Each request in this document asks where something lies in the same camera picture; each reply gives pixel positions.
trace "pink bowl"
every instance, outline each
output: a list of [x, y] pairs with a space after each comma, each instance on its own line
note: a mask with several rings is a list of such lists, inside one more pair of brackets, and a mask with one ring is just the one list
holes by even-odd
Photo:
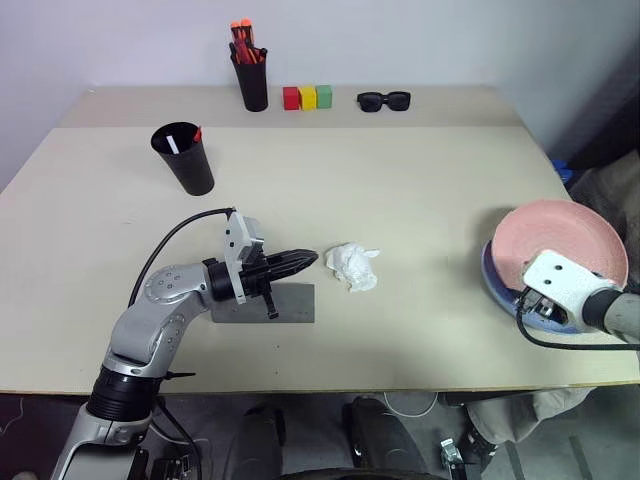
[[509, 213], [493, 237], [498, 275], [514, 290], [523, 290], [525, 262], [550, 249], [624, 287], [629, 274], [620, 237], [593, 210], [565, 200], [538, 200]]

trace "black cup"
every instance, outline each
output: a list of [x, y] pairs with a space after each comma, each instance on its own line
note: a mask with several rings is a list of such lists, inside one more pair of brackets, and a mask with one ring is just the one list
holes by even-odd
[[[202, 138], [194, 141], [197, 132], [198, 127], [193, 123], [175, 122], [160, 127], [151, 136], [151, 147], [167, 162], [189, 195], [209, 193], [215, 183]], [[173, 153], [168, 136], [173, 137], [179, 153]]]
[[239, 64], [231, 58], [238, 76], [244, 106], [250, 112], [261, 112], [269, 106], [267, 99], [266, 59], [260, 63]]

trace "cable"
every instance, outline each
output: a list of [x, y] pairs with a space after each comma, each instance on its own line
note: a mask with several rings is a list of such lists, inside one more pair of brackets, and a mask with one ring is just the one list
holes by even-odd
[[[160, 437], [161, 439], [169, 442], [169, 443], [175, 443], [176, 445], [191, 445], [189, 442], [186, 442], [184, 440], [180, 440], [178, 438], [171, 438], [169, 435], [167, 435], [166, 433], [164, 433], [162, 431], [162, 429], [158, 426], [158, 424], [156, 422], [151, 422], [151, 424], [149, 425], [149, 430], [151, 430], [153, 433], [155, 433], [158, 437]], [[194, 438], [193, 439], [194, 443], [198, 443], [198, 442], [207, 442], [208, 444], [211, 444], [211, 442], [209, 441], [208, 438]]]
[[399, 417], [404, 417], [404, 418], [421, 418], [421, 417], [424, 417], [424, 416], [428, 415], [429, 413], [431, 413], [431, 410], [433, 410], [433, 407], [436, 406], [436, 402], [438, 401], [438, 392], [436, 392], [436, 396], [433, 397], [433, 400], [432, 400], [431, 404], [427, 407], [427, 409], [424, 412], [420, 412], [420, 413], [416, 413], [415, 415], [412, 415], [412, 414], [408, 414], [408, 413], [399, 412], [398, 410], [393, 408], [391, 406], [391, 403], [389, 402], [389, 398], [387, 397], [387, 392], [383, 392], [383, 395], [384, 395], [384, 403], [387, 404], [387, 408], [389, 410], [391, 410], [393, 413], [395, 413], [396, 415], [398, 415]]
[[608, 350], [640, 350], [640, 344], [631, 344], [631, 345], [609, 345], [606, 343], [603, 344], [595, 344], [595, 345], [573, 345], [570, 343], [554, 343], [554, 342], [545, 342], [544, 340], [538, 340], [535, 337], [532, 337], [531, 334], [527, 331], [524, 326], [522, 320], [522, 314], [524, 310], [524, 301], [527, 294], [531, 291], [530, 287], [524, 289], [520, 298], [518, 299], [518, 305], [516, 306], [516, 324], [518, 325], [518, 330], [520, 333], [529, 340], [531, 343], [539, 345], [541, 347], [547, 348], [556, 348], [558, 350], [596, 350], [596, 351], [608, 351]]
[[167, 233], [165, 237], [160, 241], [156, 249], [149, 256], [149, 259], [147, 260], [147, 262], [144, 264], [144, 267], [142, 267], [142, 270], [140, 271], [140, 274], [136, 279], [136, 283], [133, 286], [133, 291], [131, 292], [131, 296], [129, 297], [129, 304], [127, 305], [127, 307], [130, 307], [135, 303], [136, 297], [138, 296], [138, 291], [140, 291], [140, 287], [142, 286], [142, 282], [144, 281], [144, 277], [149, 272], [149, 269], [151, 268], [153, 261], [156, 259], [160, 251], [164, 248], [167, 242], [171, 240], [171, 237], [173, 237], [176, 233], [178, 233], [178, 231], [180, 231], [183, 227], [189, 225], [191, 222], [194, 222], [200, 218], [208, 217], [211, 215], [221, 215], [221, 214], [225, 214], [227, 218], [229, 218], [231, 216], [231, 213], [233, 213], [234, 211], [235, 209], [230, 207], [218, 208], [216, 210], [206, 210], [204, 212], [200, 212], [200, 213], [196, 213], [195, 215], [192, 215], [191, 217], [187, 218], [186, 220], [183, 220], [178, 225], [173, 227], [171, 231]]
[[[185, 442], [184, 440], [179, 440], [177, 438], [171, 438], [169, 435], [164, 433], [162, 429], [158, 426], [156, 422], [153, 420], [149, 425], [149, 430], [155, 433], [158, 437], [163, 439], [166, 442], [174, 443], [176, 445], [189, 445], [189, 442]], [[211, 445], [211, 441], [208, 438], [194, 438], [194, 443], [202, 442], [207, 443], [209, 445], [209, 478], [213, 478], [213, 445]]]
[[193, 441], [193, 439], [187, 433], [184, 427], [180, 424], [180, 422], [176, 420], [176, 417], [174, 417], [171, 414], [171, 412], [167, 409], [167, 406], [164, 403], [164, 398], [158, 397], [156, 401], [156, 405], [158, 405], [158, 408], [160, 409], [160, 411], [164, 414], [165, 417], [167, 417], [167, 420], [171, 422], [171, 425], [173, 425], [174, 428], [178, 432], [180, 432], [180, 435], [182, 435], [182, 438], [184, 438], [187, 441], [187, 443], [193, 450], [193, 455], [196, 457], [196, 478], [197, 480], [202, 480], [202, 456], [200, 455], [200, 450], [198, 450], [196, 443]]
[[9, 430], [9, 427], [13, 423], [17, 422], [18, 420], [22, 420], [22, 417], [24, 417], [24, 408], [22, 405], [23, 402], [24, 402], [24, 397], [20, 397], [20, 414], [17, 417], [14, 417], [11, 420], [9, 420], [4, 427], [0, 427], [0, 437], [4, 437], [4, 434], [7, 433], [7, 430]]

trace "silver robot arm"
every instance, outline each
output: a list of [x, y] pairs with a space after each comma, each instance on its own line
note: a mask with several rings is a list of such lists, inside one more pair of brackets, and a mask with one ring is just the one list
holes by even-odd
[[211, 259], [157, 271], [120, 316], [99, 377], [89, 401], [80, 407], [52, 480], [83, 478], [73, 465], [81, 463], [74, 462], [74, 457], [80, 457], [85, 447], [133, 450], [144, 439], [160, 384], [174, 376], [169, 367], [194, 318], [216, 301], [235, 299], [241, 304], [246, 296], [258, 295], [264, 297], [274, 318], [278, 314], [270, 282], [293, 275], [318, 258], [309, 250], [265, 256], [257, 221], [237, 212], [228, 219], [225, 242], [225, 262]]
[[209, 310], [210, 290], [203, 264], [166, 267], [151, 276], [113, 329], [100, 377], [80, 407], [52, 480], [65, 478], [83, 445], [133, 446], [144, 439], [160, 383], [189, 323]]

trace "table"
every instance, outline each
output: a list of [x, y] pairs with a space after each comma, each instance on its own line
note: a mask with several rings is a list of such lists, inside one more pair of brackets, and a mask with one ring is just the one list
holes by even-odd
[[[480, 248], [509, 210], [567, 198], [513, 109], [485, 87], [416, 87], [405, 113], [334, 108], [262, 113], [227, 87], [87, 92], [0, 195], [0, 391], [87, 393], [159, 239], [201, 210], [257, 218], [265, 252], [321, 259], [290, 281], [316, 287], [316, 322], [194, 320], [165, 392], [517, 390], [640, 381], [633, 352], [529, 344], [485, 291]], [[388, 91], [392, 88], [376, 88]], [[203, 126], [216, 186], [185, 194], [149, 138]], [[222, 256], [222, 219], [180, 232], [155, 267]], [[349, 293], [326, 250], [381, 250], [378, 286]], [[570, 341], [613, 341], [590, 334]]]

